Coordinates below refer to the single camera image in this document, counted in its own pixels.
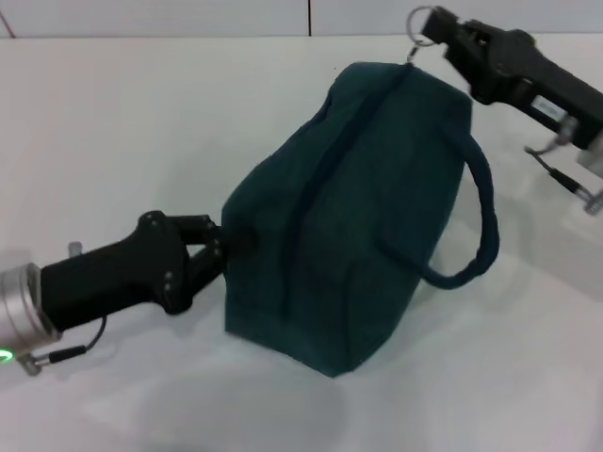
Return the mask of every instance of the fabric bag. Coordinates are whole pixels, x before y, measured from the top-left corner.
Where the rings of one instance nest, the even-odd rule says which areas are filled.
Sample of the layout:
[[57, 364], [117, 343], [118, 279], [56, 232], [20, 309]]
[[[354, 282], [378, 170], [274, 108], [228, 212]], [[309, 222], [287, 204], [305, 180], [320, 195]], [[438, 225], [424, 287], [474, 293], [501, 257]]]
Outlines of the fabric bag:
[[[226, 330], [334, 377], [387, 340], [421, 279], [454, 289], [483, 274], [499, 237], [470, 125], [470, 99], [412, 65], [349, 66], [223, 207], [226, 236], [250, 228], [258, 245], [228, 264]], [[465, 269], [444, 276], [429, 261], [465, 165], [481, 241]]]

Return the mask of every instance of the bag zipper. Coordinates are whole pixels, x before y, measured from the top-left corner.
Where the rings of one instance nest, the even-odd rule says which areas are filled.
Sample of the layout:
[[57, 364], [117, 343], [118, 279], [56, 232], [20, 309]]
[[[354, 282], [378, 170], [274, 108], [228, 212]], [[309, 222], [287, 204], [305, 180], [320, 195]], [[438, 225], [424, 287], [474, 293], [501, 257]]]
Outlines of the bag zipper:
[[281, 250], [281, 270], [283, 278], [283, 303], [281, 306], [281, 318], [289, 316], [289, 299], [291, 297], [291, 272], [297, 258], [298, 243], [302, 232], [302, 223], [314, 203], [320, 191], [334, 176], [335, 171], [341, 165], [344, 157], [353, 148], [364, 129], [367, 128], [371, 119], [375, 116], [379, 107], [387, 96], [397, 89], [408, 73], [413, 69], [412, 65], [406, 64], [399, 67], [397, 73], [389, 83], [369, 94], [360, 104], [358, 110], [344, 125], [343, 130], [335, 139], [331, 147], [324, 153], [318, 162], [317, 168], [306, 182], [301, 191], [288, 222], [285, 226], [285, 236]]

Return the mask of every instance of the keyring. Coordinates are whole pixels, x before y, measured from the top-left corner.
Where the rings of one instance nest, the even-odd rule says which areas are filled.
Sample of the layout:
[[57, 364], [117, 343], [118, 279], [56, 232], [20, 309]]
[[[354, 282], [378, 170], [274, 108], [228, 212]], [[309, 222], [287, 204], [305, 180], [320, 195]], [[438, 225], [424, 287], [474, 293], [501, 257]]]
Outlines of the keyring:
[[431, 47], [432, 45], [435, 45], [435, 42], [433, 42], [433, 41], [426, 42], [424, 40], [418, 40], [417, 38], [415, 38], [415, 33], [413, 33], [412, 25], [413, 25], [413, 18], [415, 17], [415, 14], [417, 14], [420, 11], [424, 11], [426, 9], [428, 9], [429, 11], [432, 11], [433, 7], [417, 7], [415, 9], [413, 9], [406, 17], [406, 34], [408, 35], [410, 40], [413, 42], [413, 44], [418, 47]]
[[423, 11], [426, 9], [428, 9], [429, 11], [432, 11], [433, 7], [417, 7], [415, 9], [413, 9], [406, 17], [406, 35], [414, 44], [410, 53], [406, 57], [407, 63], [413, 62], [413, 58], [415, 58], [416, 52], [418, 52], [418, 50], [421, 47], [431, 47], [432, 45], [435, 45], [435, 42], [433, 42], [433, 41], [427, 42], [425, 40], [418, 40], [415, 37], [415, 33], [413, 33], [412, 24], [413, 24], [413, 18], [415, 17], [415, 14], [417, 14], [419, 11]]

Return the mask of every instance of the cable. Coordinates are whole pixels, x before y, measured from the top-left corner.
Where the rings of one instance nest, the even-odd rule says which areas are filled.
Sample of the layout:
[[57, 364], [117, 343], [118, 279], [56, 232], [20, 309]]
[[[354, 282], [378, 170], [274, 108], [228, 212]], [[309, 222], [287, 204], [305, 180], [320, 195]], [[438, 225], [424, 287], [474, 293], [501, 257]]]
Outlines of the cable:
[[81, 356], [88, 351], [90, 351], [99, 341], [103, 333], [105, 332], [106, 327], [106, 316], [104, 316], [101, 320], [101, 328], [98, 330], [96, 335], [92, 338], [90, 343], [87, 346], [77, 346], [77, 347], [69, 347], [63, 348], [62, 350], [55, 350], [48, 353], [46, 356], [40, 357], [37, 361], [43, 363], [47, 362], [49, 364], [60, 363], [62, 361], [70, 360], [71, 358], [75, 358], [76, 356]]
[[86, 351], [90, 351], [90, 349], [96, 345], [96, 343], [99, 341], [99, 339], [105, 332], [105, 328], [106, 328], [106, 315], [103, 317], [103, 319], [101, 321], [101, 328], [98, 330], [96, 335], [92, 338], [90, 343], [86, 346]]
[[588, 201], [593, 197], [593, 194], [590, 191], [588, 191], [588, 189], [586, 189], [583, 185], [581, 185], [578, 181], [576, 181], [575, 179], [572, 179], [564, 172], [561, 172], [558, 169], [551, 167], [550, 165], [547, 164], [547, 162], [545, 162], [545, 160], [543, 160], [541, 155], [543, 153], [552, 151], [552, 149], [550, 151], [544, 152], [545, 150], [534, 151], [533, 149], [526, 147], [524, 150], [526, 151], [526, 153], [528, 155], [531, 155], [532, 157], [534, 157], [534, 159], [538, 163], [540, 163], [540, 165], [548, 172], [548, 175], [550, 177], [552, 177], [553, 179], [555, 179], [555, 181], [557, 181], [567, 191], [569, 191], [570, 193], [578, 196], [579, 198], [581, 198], [585, 201]]

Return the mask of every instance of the white table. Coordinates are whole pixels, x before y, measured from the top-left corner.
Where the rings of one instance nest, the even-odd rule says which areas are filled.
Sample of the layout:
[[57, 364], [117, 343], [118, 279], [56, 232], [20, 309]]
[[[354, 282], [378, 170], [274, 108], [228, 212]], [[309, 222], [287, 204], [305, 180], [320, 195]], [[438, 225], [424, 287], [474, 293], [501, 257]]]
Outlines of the white table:
[[[603, 35], [539, 37], [603, 89]], [[151, 209], [210, 214], [319, 107], [357, 60], [403, 61], [404, 37], [0, 42], [0, 267], [64, 258], [129, 234]], [[417, 65], [464, 81], [440, 57]], [[603, 447], [603, 216], [522, 153], [550, 133], [476, 105], [497, 188], [502, 251], [454, 292], [422, 289], [363, 367], [327, 379], [222, 331], [224, 284], [185, 315], [108, 319], [93, 352], [26, 377], [0, 368], [0, 450], [50, 452], [595, 452]], [[552, 158], [589, 188], [603, 186]], [[436, 254], [475, 252], [464, 181]], [[87, 342], [97, 324], [68, 331]]]

